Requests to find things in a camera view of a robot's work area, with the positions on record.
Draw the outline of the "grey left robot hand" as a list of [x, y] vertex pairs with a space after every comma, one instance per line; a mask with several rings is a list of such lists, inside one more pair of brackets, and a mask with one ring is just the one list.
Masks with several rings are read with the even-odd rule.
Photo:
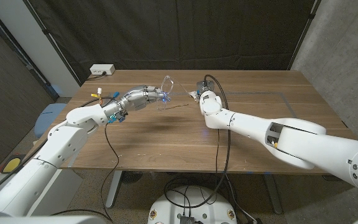
[[103, 111], [109, 119], [122, 122], [130, 111], [139, 111], [151, 103], [166, 104], [169, 101], [168, 93], [160, 88], [140, 85], [130, 89], [120, 99], [103, 107]]

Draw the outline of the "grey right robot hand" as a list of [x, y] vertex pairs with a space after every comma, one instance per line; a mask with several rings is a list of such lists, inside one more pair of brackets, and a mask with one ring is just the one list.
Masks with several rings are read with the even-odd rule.
[[206, 91], [214, 91], [214, 82], [212, 80], [203, 80], [196, 83], [197, 94], [202, 95]]

